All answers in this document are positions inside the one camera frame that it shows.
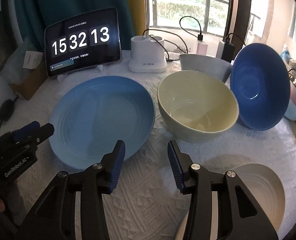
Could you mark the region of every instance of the clock digit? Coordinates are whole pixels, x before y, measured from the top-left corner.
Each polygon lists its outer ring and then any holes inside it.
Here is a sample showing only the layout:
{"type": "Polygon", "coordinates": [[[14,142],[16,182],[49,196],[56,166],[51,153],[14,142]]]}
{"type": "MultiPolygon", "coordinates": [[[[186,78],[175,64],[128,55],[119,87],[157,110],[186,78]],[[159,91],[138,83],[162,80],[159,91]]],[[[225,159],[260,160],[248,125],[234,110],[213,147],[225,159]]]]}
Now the clock digit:
{"type": "Polygon", "coordinates": [[[91,32],[91,35],[94,35],[94,37],[95,37],[95,43],[98,43],[98,41],[97,41],[97,29],[94,29],[94,30],[91,32]]]}
{"type": "Polygon", "coordinates": [[[86,39],[86,33],[82,32],[82,33],[79,33],[79,36],[78,38],[81,38],[81,36],[83,36],[81,42],[79,43],[79,47],[83,47],[83,46],[87,46],[87,43],[83,43],[86,39]]]}
{"type": "Polygon", "coordinates": [[[109,34],[108,34],[109,29],[107,27],[102,27],[100,32],[102,33],[103,31],[105,31],[103,33],[103,35],[106,36],[106,37],[105,38],[100,38],[100,39],[101,39],[102,42],[106,42],[106,41],[109,40],[109,34]]]}
{"type": "Polygon", "coordinates": [[[77,36],[76,35],[71,35],[69,40],[71,40],[72,43],[74,43],[74,45],[70,45],[70,49],[75,49],[78,46],[78,43],[76,42],[77,40],[77,36]]]}
{"type": "Polygon", "coordinates": [[[61,53],[64,53],[66,51],[66,49],[67,49],[66,43],[62,42],[62,41],[65,41],[65,40],[66,40],[66,38],[63,38],[63,39],[59,40],[59,47],[60,47],[59,51],[61,53]]]}
{"type": "Polygon", "coordinates": [[[55,55],[57,55],[57,41],[52,44],[52,47],[55,47],[55,55]]]}

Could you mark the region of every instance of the dark blue bowl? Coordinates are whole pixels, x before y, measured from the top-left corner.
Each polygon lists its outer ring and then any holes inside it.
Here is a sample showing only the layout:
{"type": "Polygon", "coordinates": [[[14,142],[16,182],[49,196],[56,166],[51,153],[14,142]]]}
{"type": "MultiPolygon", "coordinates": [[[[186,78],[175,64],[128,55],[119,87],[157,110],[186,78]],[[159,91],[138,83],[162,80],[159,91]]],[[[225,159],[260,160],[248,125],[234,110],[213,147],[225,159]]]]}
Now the dark blue bowl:
{"type": "Polygon", "coordinates": [[[277,52],[267,45],[253,43],[239,52],[230,87],[239,103],[240,120],[253,130],[274,127],[287,110],[288,72],[277,52]]]}

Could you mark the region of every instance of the white label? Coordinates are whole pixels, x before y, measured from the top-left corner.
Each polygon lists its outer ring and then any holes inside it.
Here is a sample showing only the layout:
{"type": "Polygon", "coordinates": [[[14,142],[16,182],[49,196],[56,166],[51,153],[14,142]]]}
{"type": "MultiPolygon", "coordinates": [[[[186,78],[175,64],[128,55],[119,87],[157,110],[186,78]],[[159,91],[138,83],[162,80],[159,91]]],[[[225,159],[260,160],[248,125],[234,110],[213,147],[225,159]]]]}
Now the white label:
{"type": "Polygon", "coordinates": [[[28,69],[35,69],[39,66],[40,62],[42,61],[44,57],[43,52],[38,51],[26,51],[25,60],[23,68],[28,69]]]}

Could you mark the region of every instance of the white tablecloth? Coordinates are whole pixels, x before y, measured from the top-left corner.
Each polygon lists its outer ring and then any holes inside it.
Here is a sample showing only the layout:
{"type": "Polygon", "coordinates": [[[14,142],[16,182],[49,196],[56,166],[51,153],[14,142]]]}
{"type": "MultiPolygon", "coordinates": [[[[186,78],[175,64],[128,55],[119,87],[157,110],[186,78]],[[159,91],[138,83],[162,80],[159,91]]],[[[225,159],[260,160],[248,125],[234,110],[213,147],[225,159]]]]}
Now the white tablecloth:
{"type": "MultiPolygon", "coordinates": [[[[0,134],[18,129],[37,120],[49,121],[60,98],[71,88],[91,78],[119,75],[142,84],[155,102],[155,125],[142,149],[125,161],[118,186],[112,195],[104,196],[104,207],[111,239],[173,239],[187,213],[190,197],[176,189],[167,157],[167,143],[174,137],[166,130],[157,104],[157,86],[163,77],[179,71],[172,62],[164,73],[132,73],[128,70],[129,52],[123,52],[119,64],[89,69],[68,75],[61,83],[46,80],[29,101],[18,100],[12,118],[0,134]]],[[[296,139],[291,123],[282,119],[274,128],[258,132],[236,124],[214,141],[188,144],[178,141],[182,152],[211,171],[222,171],[242,163],[267,165],[280,177],[286,196],[284,219],[278,232],[282,239],[296,222],[296,139]]],[[[18,180],[19,189],[29,210],[53,177],[61,170],[77,172],[52,153],[49,141],[37,150],[38,161],[18,180]]],[[[80,195],[76,216],[80,225],[80,195]]]]}

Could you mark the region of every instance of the beige plate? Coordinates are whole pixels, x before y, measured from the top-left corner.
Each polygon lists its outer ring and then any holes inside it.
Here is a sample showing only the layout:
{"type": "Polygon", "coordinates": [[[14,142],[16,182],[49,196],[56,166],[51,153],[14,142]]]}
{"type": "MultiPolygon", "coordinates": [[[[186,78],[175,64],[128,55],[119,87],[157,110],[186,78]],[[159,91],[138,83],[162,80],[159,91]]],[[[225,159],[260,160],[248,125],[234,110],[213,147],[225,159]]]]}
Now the beige plate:
{"type": "MultiPolygon", "coordinates": [[[[273,170],[261,164],[246,164],[233,169],[256,198],[276,231],[279,230],[285,208],[285,195],[282,183],[273,170]]],[[[178,228],[175,240],[182,240],[188,214],[178,228]]],[[[217,239],[218,199],[212,193],[212,218],[210,240],[217,239]]]]}

